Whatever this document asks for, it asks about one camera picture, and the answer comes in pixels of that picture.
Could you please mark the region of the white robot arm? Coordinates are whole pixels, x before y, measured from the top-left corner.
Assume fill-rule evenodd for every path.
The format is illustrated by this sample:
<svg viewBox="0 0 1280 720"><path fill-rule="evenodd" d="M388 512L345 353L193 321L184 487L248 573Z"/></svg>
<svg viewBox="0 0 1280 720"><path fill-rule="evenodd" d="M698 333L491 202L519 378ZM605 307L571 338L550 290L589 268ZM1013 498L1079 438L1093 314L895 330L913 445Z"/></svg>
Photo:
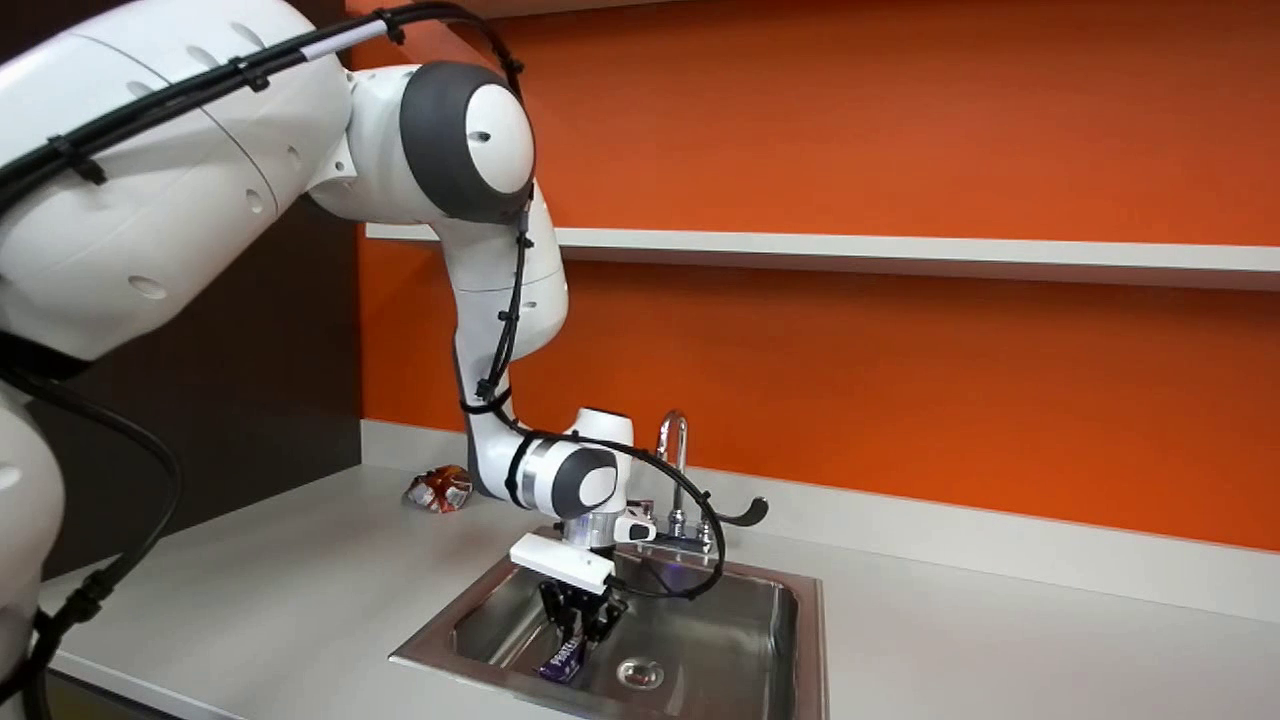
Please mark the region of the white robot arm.
<svg viewBox="0 0 1280 720"><path fill-rule="evenodd" d="M525 540L511 562L579 592L608 585L602 548L626 505L630 424L583 412L553 438L511 412L509 365L568 314L516 66L339 66L419 18L399 5L317 30L289 0L123 0L0 68L9 689L34 683L146 562L123 548L63 611L38 611L63 481L23 405L62 405L83 365L170 323L295 202L436 234L474 478L583 529L568 545Z"/></svg>

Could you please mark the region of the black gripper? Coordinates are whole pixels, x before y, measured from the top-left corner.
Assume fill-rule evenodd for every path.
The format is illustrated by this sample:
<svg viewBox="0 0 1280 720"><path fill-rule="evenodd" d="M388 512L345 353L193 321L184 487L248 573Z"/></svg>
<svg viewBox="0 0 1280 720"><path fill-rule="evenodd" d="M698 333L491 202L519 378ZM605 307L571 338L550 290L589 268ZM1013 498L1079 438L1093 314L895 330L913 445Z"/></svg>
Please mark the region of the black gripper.
<svg viewBox="0 0 1280 720"><path fill-rule="evenodd" d="M560 580L542 585L542 604L550 625L555 628L544 659L555 664L555 657L568 653L564 657L568 674L579 674L589 659L589 645L608 639L630 611L630 601L615 589L608 589L605 596L591 596Z"/></svg>

